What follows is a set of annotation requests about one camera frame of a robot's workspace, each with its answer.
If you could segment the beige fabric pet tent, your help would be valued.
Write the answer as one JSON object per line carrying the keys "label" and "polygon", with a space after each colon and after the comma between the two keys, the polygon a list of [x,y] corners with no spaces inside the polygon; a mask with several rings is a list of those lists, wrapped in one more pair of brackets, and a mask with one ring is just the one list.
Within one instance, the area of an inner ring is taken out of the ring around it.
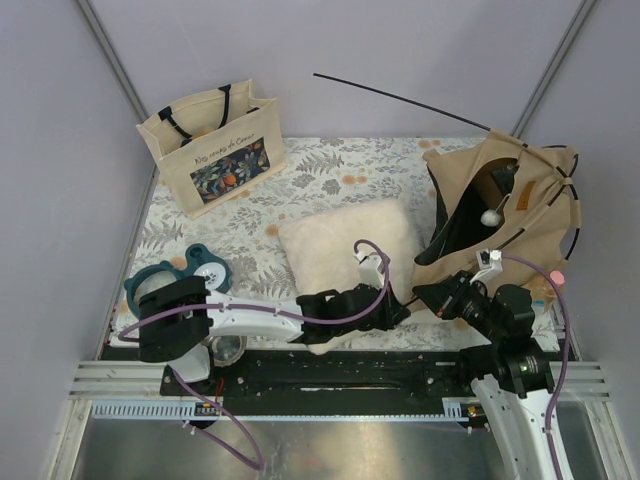
{"label": "beige fabric pet tent", "polygon": [[[579,153],[566,145],[536,147],[498,130],[478,145],[424,153],[436,191],[436,227],[414,259],[413,286],[439,283],[460,270],[477,271],[476,252],[496,249],[545,271],[561,270],[570,253],[561,247],[581,228],[573,184]],[[486,210],[502,216],[481,224]]]}

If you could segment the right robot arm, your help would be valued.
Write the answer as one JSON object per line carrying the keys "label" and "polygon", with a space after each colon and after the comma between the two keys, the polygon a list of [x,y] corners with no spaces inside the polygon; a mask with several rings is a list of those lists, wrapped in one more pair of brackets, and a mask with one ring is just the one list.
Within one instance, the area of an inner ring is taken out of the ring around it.
{"label": "right robot arm", "polygon": [[462,319],[488,339],[460,351],[455,383],[479,400],[507,477],[572,478],[556,412],[560,381],[533,336],[530,292],[503,284],[489,295],[473,273],[460,271],[413,293],[437,317]]}

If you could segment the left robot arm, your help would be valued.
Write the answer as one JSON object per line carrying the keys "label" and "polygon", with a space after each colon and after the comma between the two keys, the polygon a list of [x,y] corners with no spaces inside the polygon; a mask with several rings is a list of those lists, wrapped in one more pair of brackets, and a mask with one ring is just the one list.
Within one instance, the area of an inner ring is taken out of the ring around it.
{"label": "left robot arm", "polygon": [[306,347],[342,337],[394,329],[410,316],[391,289],[359,284],[339,293],[302,295],[293,302],[240,300],[187,277],[144,295],[139,304],[139,358],[178,371],[196,395],[216,386],[217,372],[203,341],[209,337],[262,336]]}

